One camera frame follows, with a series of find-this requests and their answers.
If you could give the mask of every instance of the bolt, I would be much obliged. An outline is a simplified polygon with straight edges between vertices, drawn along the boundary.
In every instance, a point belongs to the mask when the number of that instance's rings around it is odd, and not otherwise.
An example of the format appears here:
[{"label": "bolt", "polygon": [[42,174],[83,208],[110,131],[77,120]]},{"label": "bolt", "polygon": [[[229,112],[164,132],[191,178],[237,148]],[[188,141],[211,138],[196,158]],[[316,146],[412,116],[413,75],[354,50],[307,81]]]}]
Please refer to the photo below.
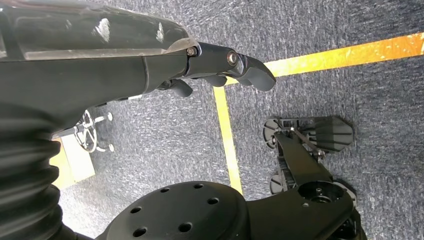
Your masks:
[{"label": "bolt", "polygon": [[235,66],[239,61],[239,56],[234,51],[229,51],[226,59],[231,66]]},{"label": "bolt", "polygon": [[187,48],[187,55],[188,56],[196,56],[198,54],[198,50],[197,48],[195,48],[194,46]]}]

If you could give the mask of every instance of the black plastic part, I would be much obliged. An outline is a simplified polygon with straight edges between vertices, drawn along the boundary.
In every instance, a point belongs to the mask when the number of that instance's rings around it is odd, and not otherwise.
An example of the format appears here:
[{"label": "black plastic part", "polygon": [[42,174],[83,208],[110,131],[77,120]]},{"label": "black plastic part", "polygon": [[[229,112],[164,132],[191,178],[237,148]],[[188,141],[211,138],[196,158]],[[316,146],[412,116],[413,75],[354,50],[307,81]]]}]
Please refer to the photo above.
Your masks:
[{"label": "black plastic part", "polygon": [[224,76],[211,75],[211,76],[204,76],[203,78],[206,80],[206,82],[208,82],[210,85],[214,87],[222,87],[227,83],[227,78]]},{"label": "black plastic part", "polygon": [[311,181],[331,182],[329,174],[323,172],[323,168],[300,143],[280,132],[275,133],[275,138],[297,185]]},{"label": "black plastic part", "polygon": [[198,56],[188,59],[188,70],[184,78],[202,78],[227,72],[234,67],[227,61],[232,48],[199,42],[197,46]]},{"label": "black plastic part", "polygon": [[239,54],[237,66],[229,71],[229,76],[243,85],[252,84],[261,91],[269,91],[276,84],[272,72],[258,59]]},{"label": "black plastic part", "polygon": [[158,88],[164,81],[180,78],[186,72],[187,53],[182,50],[166,55],[145,56],[143,63],[146,69],[146,87],[142,93],[147,94]]},{"label": "black plastic part", "polygon": [[266,145],[275,149],[274,133],[287,133],[292,127],[305,135],[317,148],[327,153],[340,152],[354,141],[352,126],[338,116],[288,119],[273,117],[268,119],[263,127],[262,134]]},{"label": "black plastic part", "polygon": [[193,89],[181,79],[171,80],[171,86],[169,89],[173,90],[178,96],[183,98],[190,96],[193,92]]},{"label": "black plastic part", "polygon": [[336,116],[315,117],[314,123],[301,129],[317,148],[337,153],[354,141],[352,127]]},{"label": "black plastic part", "polygon": [[233,188],[213,182],[183,182],[135,201],[97,240],[249,239],[246,201]]}]

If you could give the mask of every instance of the yellow floor line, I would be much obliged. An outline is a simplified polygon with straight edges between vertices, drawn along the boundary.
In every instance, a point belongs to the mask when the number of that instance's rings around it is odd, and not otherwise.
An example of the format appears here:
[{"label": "yellow floor line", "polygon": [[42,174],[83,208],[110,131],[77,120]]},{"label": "yellow floor line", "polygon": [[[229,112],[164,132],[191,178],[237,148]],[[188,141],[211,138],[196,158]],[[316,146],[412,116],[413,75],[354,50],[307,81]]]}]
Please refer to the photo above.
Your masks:
[{"label": "yellow floor line", "polygon": [[[424,55],[424,32],[265,63],[275,77]],[[228,77],[226,85],[239,83]]]},{"label": "yellow floor line", "polygon": [[226,165],[228,167],[229,182],[231,187],[243,194],[242,181],[237,164],[236,149],[231,131],[230,114],[228,111],[227,98],[223,87],[214,87],[216,109],[218,111],[219,125],[225,151]]}]

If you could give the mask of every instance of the mounting hole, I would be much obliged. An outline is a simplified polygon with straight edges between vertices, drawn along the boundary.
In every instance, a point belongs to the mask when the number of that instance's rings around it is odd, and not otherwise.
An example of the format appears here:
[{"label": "mounting hole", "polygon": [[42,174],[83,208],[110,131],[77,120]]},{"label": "mounting hole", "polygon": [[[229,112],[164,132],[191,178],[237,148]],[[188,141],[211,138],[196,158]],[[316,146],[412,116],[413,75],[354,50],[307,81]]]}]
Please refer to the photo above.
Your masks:
[{"label": "mounting hole", "polygon": [[140,212],[140,210],[141,210],[142,208],[141,207],[135,207],[135,208],[133,208],[133,209],[131,209],[131,212],[130,213],[132,213],[132,214],[135,214],[135,213],[138,213],[138,212]]},{"label": "mounting hole", "polygon": [[192,229],[192,227],[193,224],[191,222],[185,222],[178,227],[178,230],[182,233],[187,233]]},{"label": "mounting hole", "polygon": [[194,188],[195,189],[201,189],[201,188],[203,188],[203,184],[201,184],[201,183],[196,184],[196,185],[194,185]]},{"label": "mounting hole", "polygon": [[208,203],[208,204],[210,204],[210,205],[214,205],[214,204],[217,204],[219,201],[220,201],[220,200],[219,200],[218,198],[213,197],[213,198],[209,198],[209,199],[207,200],[207,203]]},{"label": "mounting hole", "polygon": [[145,233],[147,232],[147,228],[145,227],[140,227],[139,229],[135,230],[134,233],[132,234],[133,237],[138,238],[143,236]]}]

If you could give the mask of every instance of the wheel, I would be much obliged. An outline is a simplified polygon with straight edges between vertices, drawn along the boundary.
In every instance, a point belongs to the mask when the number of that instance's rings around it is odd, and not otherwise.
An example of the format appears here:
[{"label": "wheel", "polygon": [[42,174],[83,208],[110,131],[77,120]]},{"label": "wheel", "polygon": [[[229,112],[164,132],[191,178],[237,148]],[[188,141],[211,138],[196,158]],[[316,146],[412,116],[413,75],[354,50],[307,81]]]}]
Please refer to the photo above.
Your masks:
[{"label": "wheel", "polygon": [[277,147],[277,142],[274,137],[274,133],[281,130],[280,118],[270,118],[263,126],[263,140],[270,149]]}]

